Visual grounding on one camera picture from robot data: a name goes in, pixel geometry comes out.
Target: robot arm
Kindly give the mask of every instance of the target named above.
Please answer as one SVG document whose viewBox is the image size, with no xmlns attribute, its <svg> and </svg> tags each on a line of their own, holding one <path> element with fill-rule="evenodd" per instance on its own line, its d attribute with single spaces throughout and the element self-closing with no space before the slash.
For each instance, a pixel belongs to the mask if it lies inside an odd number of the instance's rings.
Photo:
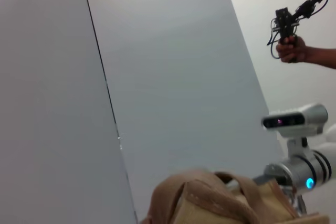
<svg viewBox="0 0 336 224">
<path fill-rule="evenodd" d="M 276 10 L 276 18 L 271 21 L 271 29 L 272 34 L 271 38 L 268 42 L 268 46 L 271 45 L 271 54 L 273 58 L 279 59 L 275 57 L 272 51 L 273 44 L 278 34 L 280 34 L 280 39 L 278 40 L 281 44 L 284 43 L 284 39 L 289 36 L 294 36 L 296 33 L 297 26 L 299 26 L 299 22 L 302 19 L 310 18 L 315 15 L 319 11 L 321 11 L 328 3 L 326 0 L 325 4 L 315 11 L 315 7 L 317 3 L 321 3 L 323 0 L 307 0 L 302 5 L 300 5 L 296 12 L 292 15 L 287 8 Z"/>
</svg>

